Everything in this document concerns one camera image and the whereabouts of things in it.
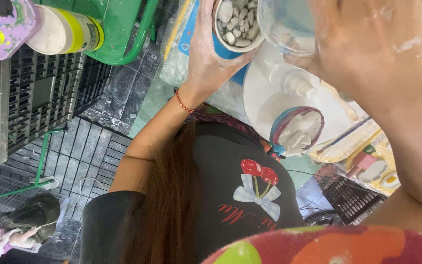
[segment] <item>hand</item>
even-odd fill
[[[190,42],[188,79],[180,88],[180,99],[189,108],[201,104],[224,82],[249,63],[257,49],[226,60],[214,51],[212,39],[212,10],[214,0],[200,0],[195,33]]]
[[[316,52],[285,55],[288,63],[347,93],[371,115],[422,99],[421,0],[308,3]]]

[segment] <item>black cable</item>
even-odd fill
[[[307,207],[307,208],[299,209],[299,211],[301,211],[301,210],[307,210],[307,209],[317,209],[317,210],[320,210],[320,211],[322,211],[323,213],[325,213],[326,215],[328,215],[328,216],[330,216],[330,217],[332,217],[332,218],[336,218],[336,219],[338,219],[339,221],[343,222],[343,220],[341,220],[341,219],[337,218],[336,216],[331,215],[331,214],[329,214],[329,213],[325,212],[324,210],[322,210],[322,209],[320,209],[320,208],[317,208],[317,207]]]
[[[352,185],[346,184],[346,183],[344,183],[344,182],[341,182],[341,181],[339,181],[339,180],[332,179],[332,178],[330,178],[330,177],[326,177],[326,176],[322,176],[322,175],[317,175],[317,174],[313,174],[313,173],[308,173],[308,172],[305,172],[305,171],[294,171],[294,172],[300,172],[300,173],[305,173],[305,174],[308,174],[308,175],[313,175],[313,176],[317,176],[317,177],[322,177],[322,178],[325,178],[325,179],[329,179],[329,180],[332,180],[332,181],[336,181],[336,182],[341,183],[341,184],[348,185],[349,187],[354,188],[354,189],[358,189],[358,190],[361,190],[361,191],[365,191],[365,192],[367,192],[367,193],[371,193],[371,194],[373,194],[373,195],[380,195],[380,196],[383,196],[383,197],[387,198],[387,196],[385,196],[385,195],[383,195],[383,194],[376,193],[376,192],[373,192],[373,191],[371,191],[371,190],[367,190],[367,189],[362,189],[362,188],[359,188],[359,187],[356,187],[356,186],[352,186]]]

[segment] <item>paint palette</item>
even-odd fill
[[[0,0],[0,61],[12,56],[36,26],[31,0]]]

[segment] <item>person's right hand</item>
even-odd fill
[[[288,63],[347,93],[371,115],[422,99],[421,0],[307,1],[316,52],[285,55]]]

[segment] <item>woman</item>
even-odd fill
[[[299,259],[306,263],[322,256],[330,263],[422,260],[421,1],[308,2],[316,18],[316,55],[285,59],[350,95],[387,134],[402,186],[365,224],[390,227],[283,232],[304,225],[283,166],[240,130],[216,123],[182,126],[190,110],[255,53],[218,57],[211,37],[213,0],[201,0],[188,80],[133,139],[109,193],[85,208],[81,263],[197,263],[265,231],[271,232],[234,243],[207,262],[252,263],[265,254],[289,262],[299,259],[299,249],[316,250]],[[336,233],[328,240],[335,242],[344,232],[352,243],[324,239]],[[346,248],[352,245],[359,247]],[[368,250],[373,245],[381,250]],[[373,256],[376,261],[367,261]]]

